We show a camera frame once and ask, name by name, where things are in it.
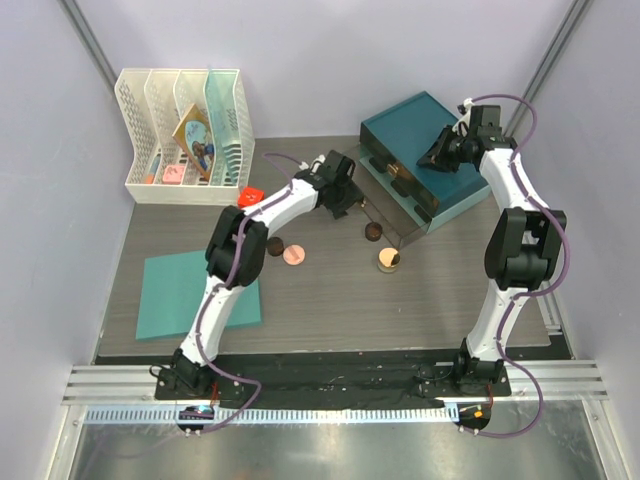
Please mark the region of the clear smoked drawer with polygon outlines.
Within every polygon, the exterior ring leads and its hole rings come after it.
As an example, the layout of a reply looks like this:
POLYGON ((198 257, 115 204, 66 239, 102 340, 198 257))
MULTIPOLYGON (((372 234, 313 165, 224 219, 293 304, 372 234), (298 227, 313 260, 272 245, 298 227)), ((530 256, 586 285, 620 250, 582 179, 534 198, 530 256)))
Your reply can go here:
POLYGON ((406 152, 406 140, 407 136, 396 127, 375 126, 372 122, 360 125, 361 153, 368 157, 364 164, 386 175, 402 197, 412 197, 433 216, 440 201, 410 171, 412 156, 406 152))
POLYGON ((416 213, 414 199, 400 195, 392 186, 393 178, 379 173, 359 144, 348 147, 344 154, 356 163, 353 179, 364 193, 366 215, 382 225, 383 235, 393 247, 402 250, 430 232, 432 223, 416 213))

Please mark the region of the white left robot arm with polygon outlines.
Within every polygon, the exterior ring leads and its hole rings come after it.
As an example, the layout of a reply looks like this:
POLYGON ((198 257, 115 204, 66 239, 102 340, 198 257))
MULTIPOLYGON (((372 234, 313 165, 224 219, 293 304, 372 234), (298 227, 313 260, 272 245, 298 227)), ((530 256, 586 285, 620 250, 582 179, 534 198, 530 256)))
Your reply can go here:
POLYGON ((275 194, 248 208, 225 208, 205 251, 207 279, 189 333, 157 375, 160 397, 205 397, 222 372, 212 364, 223 330, 246 287, 259 277, 271 236, 319 207, 339 219, 364 200, 353 180, 355 162, 342 155, 322 158, 298 171, 275 194))

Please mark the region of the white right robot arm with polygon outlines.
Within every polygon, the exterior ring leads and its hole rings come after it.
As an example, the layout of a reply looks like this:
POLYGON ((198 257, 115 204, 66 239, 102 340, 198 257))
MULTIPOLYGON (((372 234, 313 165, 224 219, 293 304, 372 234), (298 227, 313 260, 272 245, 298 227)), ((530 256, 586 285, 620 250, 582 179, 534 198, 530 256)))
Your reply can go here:
POLYGON ((524 171, 517 143, 503 134, 497 105, 464 106, 443 128, 421 167, 455 172, 475 167, 488 183, 500 217, 487 244, 487 295, 471 333, 462 341, 450 378, 457 391, 477 393, 500 382, 506 343, 527 301, 555 275, 567 218, 538 195, 524 171))

